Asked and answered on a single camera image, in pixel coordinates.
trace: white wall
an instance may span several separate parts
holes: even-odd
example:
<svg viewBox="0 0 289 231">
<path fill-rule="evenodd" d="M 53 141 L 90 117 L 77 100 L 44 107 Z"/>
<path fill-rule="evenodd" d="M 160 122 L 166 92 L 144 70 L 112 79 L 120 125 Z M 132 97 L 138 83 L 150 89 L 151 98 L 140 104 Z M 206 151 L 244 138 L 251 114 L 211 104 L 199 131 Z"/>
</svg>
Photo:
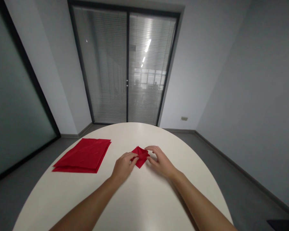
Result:
<svg viewBox="0 0 289 231">
<path fill-rule="evenodd" d="M 5 0 L 61 133 L 90 122 L 67 2 Z"/>
<path fill-rule="evenodd" d="M 160 122 L 162 128 L 196 128 L 250 0 L 186 1 L 184 4 Z M 181 121 L 181 116 L 188 117 L 188 121 Z"/>
<path fill-rule="evenodd" d="M 39 84 L 61 133 L 76 134 L 76 127 L 35 2 L 5 0 Z"/>
<path fill-rule="evenodd" d="M 92 122 L 67 0 L 35 0 L 77 133 Z"/>
<path fill-rule="evenodd" d="M 289 206 L 289 1 L 254 1 L 196 130 Z"/>
</svg>

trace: oval table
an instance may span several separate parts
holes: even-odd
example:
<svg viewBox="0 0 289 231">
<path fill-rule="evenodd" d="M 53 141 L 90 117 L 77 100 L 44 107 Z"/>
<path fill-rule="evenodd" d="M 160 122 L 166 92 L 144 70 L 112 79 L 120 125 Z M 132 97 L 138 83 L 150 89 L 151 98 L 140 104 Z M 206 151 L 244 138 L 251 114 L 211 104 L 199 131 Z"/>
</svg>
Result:
<svg viewBox="0 0 289 231">
<path fill-rule="evenodd" d="M 200 157 L 170 132 L 148 124 L 121 123 L 100 128 L 84 138 L 111 139 L 97 174 L 46 170 L 23 206 L 14 230 L 49 230 L 68 211 L 96 190 L 112 173 L 116 160 L 136 146 L 159 146 L 187 178 L 232 222 L 225 199 Z M 99 218 L 94 230 L 194 230 L 170 184 L 150 168 L 135 166 Z"/>
</svg>

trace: folded red paper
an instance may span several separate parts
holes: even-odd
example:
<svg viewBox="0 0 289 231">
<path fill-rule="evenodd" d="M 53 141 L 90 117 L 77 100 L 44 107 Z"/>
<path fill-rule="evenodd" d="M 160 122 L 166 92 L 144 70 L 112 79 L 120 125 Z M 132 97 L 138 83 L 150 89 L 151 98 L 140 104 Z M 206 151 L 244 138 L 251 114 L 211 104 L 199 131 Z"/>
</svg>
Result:
<svg viewBox="0 0 289 231">
<path fill-rule="evenodd" d="M 110 144 L 105 139 L 81 139 L 54 164 L 52 171 L 97 173 Z"/>
<path fill-rule="evenodd" d="M 141 166 L 146 162 L 147 157 L 150 156 L 147 150 L 144 150 L 139 146 L 137 146 L 132 152 L 138 154 L 139 160 L 136 162 L 138 168 L 141 168 Z"/>
</svg>

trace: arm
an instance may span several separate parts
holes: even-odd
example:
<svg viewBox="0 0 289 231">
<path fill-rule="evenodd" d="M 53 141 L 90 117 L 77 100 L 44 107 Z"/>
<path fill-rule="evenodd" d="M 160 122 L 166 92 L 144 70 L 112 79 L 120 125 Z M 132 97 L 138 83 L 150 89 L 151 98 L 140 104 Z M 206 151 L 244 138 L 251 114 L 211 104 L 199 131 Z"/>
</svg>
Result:
<svg viewBox="0 0 289 231">
<path fill-rule="evenodd" d="M 184 199 L 200 231 L 204 230 L 236 230 L 228 219 L 187 179 L 176 169 L 163 151 L 157 146 L 148 146 L 146 150 L 153 151 L 157 161 L 148 157 L 153 168 L 169 178 Z"/>
<path fill-rule="evenodd" d="M 115 164 L 111 177 L 109 177 L 97 190 L 80 202 L 75 208 L 68 212 L 51 231 L 55 230 L 92 230 L 102 214 L 104 208 L 125 182 L 132 172 L 137 160 L 130 160 L 137 154 L 125 153 Z"/>
</svg>

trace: red paper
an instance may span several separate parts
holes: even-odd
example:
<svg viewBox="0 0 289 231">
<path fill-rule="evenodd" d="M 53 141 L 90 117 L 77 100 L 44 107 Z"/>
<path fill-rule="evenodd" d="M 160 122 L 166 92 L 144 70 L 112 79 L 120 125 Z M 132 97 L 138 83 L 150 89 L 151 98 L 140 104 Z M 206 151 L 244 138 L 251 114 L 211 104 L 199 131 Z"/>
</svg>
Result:
<svg viewBox="0 0 289 231">
<path fill-rule="evenodd" d="M 139 146 L 137 146 L 132 152 L 138 154 L 139 160 L 136 162 L 138 168 L 141 168 L 141 166 L 147 161 L 147 157 L 150 156 L 147 150 L 144 150 Z"/>
<path fill-rule="evenodd" d="M 54 165 L 52 171 L 97 173 L 110 144 L 110 140 L 81 139 Z"/>
</svg>

